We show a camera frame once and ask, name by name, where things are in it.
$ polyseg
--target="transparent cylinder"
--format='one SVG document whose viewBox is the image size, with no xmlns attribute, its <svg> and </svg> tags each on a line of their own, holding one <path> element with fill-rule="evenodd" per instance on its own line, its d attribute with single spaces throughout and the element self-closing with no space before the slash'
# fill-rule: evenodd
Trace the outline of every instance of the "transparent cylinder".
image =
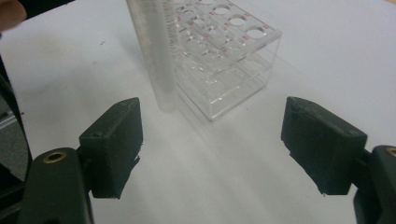
<svg viewBox="0 0 396 224">
<path fill-rule="evenodd" d="M 127 0 L 127 3 L 158 106 L 162 111 L 172 111 L 176 108 L 174 1 Z"/>
</svg>

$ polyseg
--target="white tabletop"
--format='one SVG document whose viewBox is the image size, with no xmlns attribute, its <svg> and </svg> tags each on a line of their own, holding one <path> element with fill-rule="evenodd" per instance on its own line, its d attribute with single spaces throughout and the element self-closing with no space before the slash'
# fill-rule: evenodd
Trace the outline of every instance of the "white tabletop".
<svg viewBox="0 0 396 224">
<path fill-rule="evenodd" d="M 144 145 L 120 200 L 96 223 L 355 223 L 352 198 L 322 196 L 280 140 L 286 97 L 323 105 L 396 145 L 396 5 L 234 0 L 283 31 L 267 87 L 215 122 L 156 105 L 124 1 L 78 0 L 4 32 L 8 75 L 34 157 L 78 147 L 118 101 L 139 97 Z"/>
</svg>

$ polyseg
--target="test tube rack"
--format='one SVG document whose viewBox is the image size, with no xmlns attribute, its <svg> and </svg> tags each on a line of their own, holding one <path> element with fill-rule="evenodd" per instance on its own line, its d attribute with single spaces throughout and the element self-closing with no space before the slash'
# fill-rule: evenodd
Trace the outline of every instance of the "test tube rack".
<svg viewBox="0 0 396 224">
<path fill-rule="evenodd" d="M 214 120 L 268 81 L 281 32 L 227 0 L 174 0 L 177 85 Z"/>
</svg>

